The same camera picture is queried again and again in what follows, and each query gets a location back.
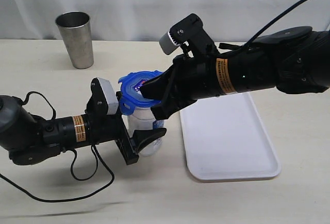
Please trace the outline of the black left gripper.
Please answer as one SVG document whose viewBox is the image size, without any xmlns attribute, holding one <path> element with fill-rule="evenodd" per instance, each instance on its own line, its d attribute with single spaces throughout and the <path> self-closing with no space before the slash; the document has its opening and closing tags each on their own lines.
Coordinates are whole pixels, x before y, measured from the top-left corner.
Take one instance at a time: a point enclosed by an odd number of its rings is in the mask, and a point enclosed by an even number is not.
<svg viewBox="0 0 330 224">
<path fill-rule="evenodd" d="M 166 128 L 152 130 L 135 130 L 133 133 L 134 150 L 130 142 L 130 136 L 122 119 L 122 114 L 118 108 L 116 113 L 106 115 L 101 112 L 103 104 L 98 105 L 101 99 L 92 94 L 85 109 L 85 120 L 88 124 L 88 141 L 90 144 L 100 144 L 115 141 L 125 163 L 132 165 L 138 162 L 137 153 L 153 141 L 165 136 Z"/>
</svg>

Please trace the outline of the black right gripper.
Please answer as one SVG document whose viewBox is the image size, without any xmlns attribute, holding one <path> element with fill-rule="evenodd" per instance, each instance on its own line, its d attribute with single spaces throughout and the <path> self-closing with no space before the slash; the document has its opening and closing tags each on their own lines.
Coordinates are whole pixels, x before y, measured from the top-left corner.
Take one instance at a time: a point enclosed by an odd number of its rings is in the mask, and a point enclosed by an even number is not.
<svg viewBox="0 0 330 224">
<path fill-rule="evenodd" d="M 216 58 L 178 55 L 164 73 L 145 82 L 140 92 L 146 99 L 160 101 L 151 108 L 157 120 L 168 119 L 198 99 L 219 96 Z"/>
</svg>

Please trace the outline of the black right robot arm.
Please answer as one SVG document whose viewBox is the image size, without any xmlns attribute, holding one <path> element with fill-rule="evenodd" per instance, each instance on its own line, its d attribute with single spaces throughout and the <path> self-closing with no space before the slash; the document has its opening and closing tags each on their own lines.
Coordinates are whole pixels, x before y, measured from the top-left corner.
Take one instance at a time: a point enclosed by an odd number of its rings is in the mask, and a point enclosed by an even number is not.
<svg viewBox="0 0 330 224">
<path fill-rule="evenodd" d="M 192 57 L 179 55 L 140 92 L 156 101 L 157 120 L 199 99 L 276 88 L 286 94 L 322 93 L 329 89 L 329 32 L 294 27 L 257 38 L 248 47 Z"/>
</svg>

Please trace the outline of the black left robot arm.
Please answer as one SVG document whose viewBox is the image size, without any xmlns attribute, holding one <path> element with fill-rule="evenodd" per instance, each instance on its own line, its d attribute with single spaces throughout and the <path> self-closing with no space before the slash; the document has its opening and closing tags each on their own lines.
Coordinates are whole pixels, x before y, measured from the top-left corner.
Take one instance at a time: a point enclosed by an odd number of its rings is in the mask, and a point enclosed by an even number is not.
<svg viewBox="0 0 330 224">
<path fill-rule="evenodd" d="M 128 134 L 118 108 L 106 114 L 89 99 L 84 114 L 46 120 L 24 109 L 25 101 L 1 96 L 1 147 L 16 165 L 34 165 L 77 148 L 115 141 L 126 165 L 139 160 L 139 152 L 163 137 L 166 128 L 136 130 Z"/>
</svg>

